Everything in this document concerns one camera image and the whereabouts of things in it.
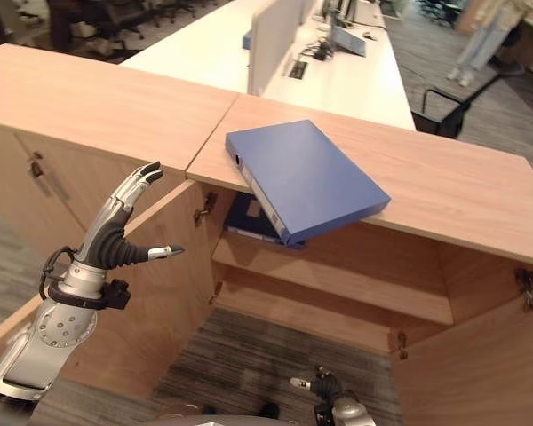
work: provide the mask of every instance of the metal hinge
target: metal hinge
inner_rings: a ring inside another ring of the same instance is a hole
[[[195,226],[199,226],[203,217],[211,213],[213,206],[215,206],[215,201],[217,201],[217,193],[207,193],[203,209],[197,209],[194,212]]]
[[[219,297],[219,293],[221,293],[222,288],[223,288],[223,281],[217,281],[217,284],[215,285],[215,291],[213,292],[213,296],[210,297],[209,304],[215,303],[215,301]]]
[[[520,288],[525,303],[523,310],[525,312],[533,311],[533,272],[525,268],[518,268],[515,270],[515,282]]]
[[[407,335],[402,331],[397,335],[397,346],[399,348],[399,359],[407,359],[409,357],[409,353],[405,349],[407,347]]]

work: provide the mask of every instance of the office chair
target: office chair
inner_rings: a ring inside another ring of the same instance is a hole
[[[202,4],[202,9],[204,9],[207,6],[207,3],[209,2],[210,0],[200,0],[200,3]],[[217,3],[217,0],[213,0],[213,5],[219,6],[219,4]]]
[[[141,0],[103,0],[102,4],[107,10],[110,21],[91,22],[101,34],[107,34],[123,46],[123,51],[128,51],[126,43],[120,37],[121,31],[128,30],[144,39],[144,35],[138,29],[138,25],[149,19],[149,11],[146,10]]]
[[[28,0],[23,1],[14,1],[14,4],[16,4],[16,7],[18,8],[18,15],[20,15],[22,18],[28,18],[30,20],[36,20],[38,24],[44,23],[44,18],[42,18],[39,15],[36,15],[35,13],[26,12],[24,10],[21,10],[21,7],[24,4],[27,4]]]
[[[161,11],[161,14],[166,14],[167,11],[170,11],[170,22],[173,24],[176,21],[176,15],[178,11],[186,11],[192,14],[192,18],[195,18],[195,8],[191,5],[189,0],[163,0],[158,8]]]
[[[482,85],[480,89],[474,92],[472,95],[466,99],[458,98],[438,87],[432,87],[426,89],[423,94],[423,105],[421,112],[411,111],[412,119],[415,122],[415,127],[417,131],[422,131],[424,133],[431,133],[433,135],[444,136],[445,138],[457,138],[462,127],[464,126],[464,117],[465,113],[472,106],[474,102],[485,90],[487,90],[493,83],[501,78],[513,77],[517,75],[522,75],[525,72],[525,68],[522,64],[514,62],[509,65],[504,65],[499,69],[499,72],[492,77],[489,81]],[[426,98],[428,93],[432,92],[443,98],[449,99],[457,103],[457,107],[449,112],[441,120],[437,120],[429,115],[425,114],[426,111]]]

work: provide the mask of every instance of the blue folder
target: blue folder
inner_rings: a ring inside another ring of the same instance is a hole
[[[283,244],[260,203],[250,193],[237,193],[227,213],[224,226],[231,233],[239,233],[274,244]],[[292,244],[290,247],[302,249],[304,242]]]
[[[309,120],[227,133],[226,148],[286,245],[391,200]]]

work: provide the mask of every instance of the wooden desk top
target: wooden desk top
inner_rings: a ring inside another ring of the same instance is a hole
[[[0,125],[160,160],[181,175],[235,98],[96,60],[0,46]]]
[[[518,155],[240,95],[187,176],[249,192],[226,133],[302,119],[391,195],[367,222],[533,264],[533,169]]]

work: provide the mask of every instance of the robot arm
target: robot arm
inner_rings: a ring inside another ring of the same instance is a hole
[[[376,426],[365,406],[324,367],[316,368],[316,379],[290,379],[292,386],[311,391],[322,399],[314,407],[317,426]]]
[[[37,310],[36,319],[31,327],[17,334],[0,359],[2,405],[24,406],[31,415],[71,352],[92,334],[97,324],[97,311],[124,309],[130,298],[128,284],[121,280],[106,283],[108,271],[184,251],[175,245],[137,247],[124,238],[124,226],[131,217],[134,203],[162,175],[159,162],[135,170],[100,209],[84,236],[82,247],[76,253],[62,248],[50,257],[40,287],[44,302]],[[61,253],[69,255],[71,265],[63,277],[55,277],[51,272]],[[49,297],[43,290],[46,277],[52,280]]]

